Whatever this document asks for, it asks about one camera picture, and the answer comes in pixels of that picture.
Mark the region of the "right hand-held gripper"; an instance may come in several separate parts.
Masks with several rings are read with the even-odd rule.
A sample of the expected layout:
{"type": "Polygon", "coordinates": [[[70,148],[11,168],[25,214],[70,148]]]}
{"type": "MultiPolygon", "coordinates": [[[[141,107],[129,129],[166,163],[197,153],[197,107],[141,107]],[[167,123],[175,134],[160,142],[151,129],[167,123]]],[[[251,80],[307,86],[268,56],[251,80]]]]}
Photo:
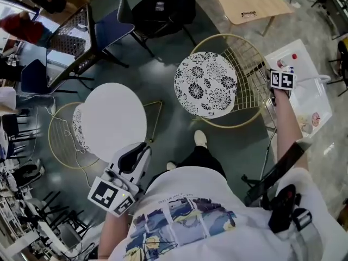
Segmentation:
{"type": "Polygon", "coordinates": [[[292,91],[295,87],[295,75],[289,72],[269,70],[269,89],[292,91]]]}

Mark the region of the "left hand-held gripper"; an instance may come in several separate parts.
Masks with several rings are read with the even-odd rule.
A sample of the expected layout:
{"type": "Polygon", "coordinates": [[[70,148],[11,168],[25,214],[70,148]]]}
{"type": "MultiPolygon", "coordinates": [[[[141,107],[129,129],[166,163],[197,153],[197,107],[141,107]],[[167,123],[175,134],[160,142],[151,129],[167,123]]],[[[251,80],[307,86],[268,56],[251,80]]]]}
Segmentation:
{"type": "Polygon", "coordinates": [[[144,193],[141,180],[147,172],[151,154],[152,150],[145,142],[115,152],[103,174],[95,178],[88,200],[120,217],[144,193]]]}

